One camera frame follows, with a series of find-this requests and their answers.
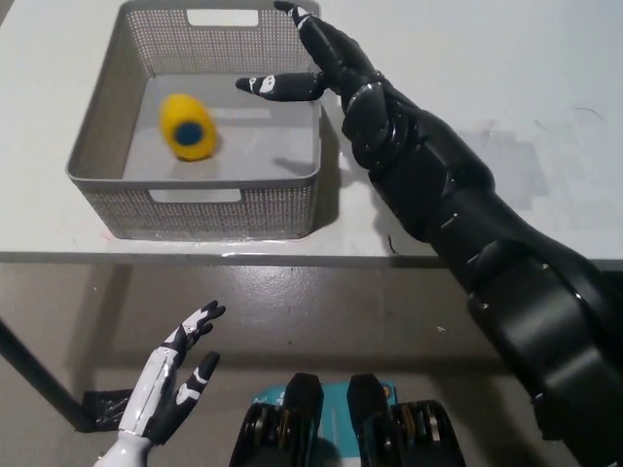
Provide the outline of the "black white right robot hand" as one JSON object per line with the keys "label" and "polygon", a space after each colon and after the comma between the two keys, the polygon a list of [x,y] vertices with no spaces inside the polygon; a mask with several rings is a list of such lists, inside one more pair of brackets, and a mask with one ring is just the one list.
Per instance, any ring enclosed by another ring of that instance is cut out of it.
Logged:
{"label": "black white right robot hand", "polygon": [[274,102],[312,102],[327,90],[341,99],[342,133],[356,162],[370,172],[413,163],[417,142],[416,106],[377,70],[347,33],[290,1],[275,1],[296,27],[316,72],[239,78],[236,87]]}

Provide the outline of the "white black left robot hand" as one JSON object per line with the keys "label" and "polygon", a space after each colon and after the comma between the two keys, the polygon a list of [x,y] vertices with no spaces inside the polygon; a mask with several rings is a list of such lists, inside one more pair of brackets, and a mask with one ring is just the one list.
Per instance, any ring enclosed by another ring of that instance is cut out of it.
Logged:
{"label": "white black left robot hand", "polygon": [[220,355],[211,351],[181,385],[177,371],[187,353],[212,329],[226,308],[212,301],[181,322],[152,351],[134,386],[119,429],[163,445],[186,420],[215,371]]}

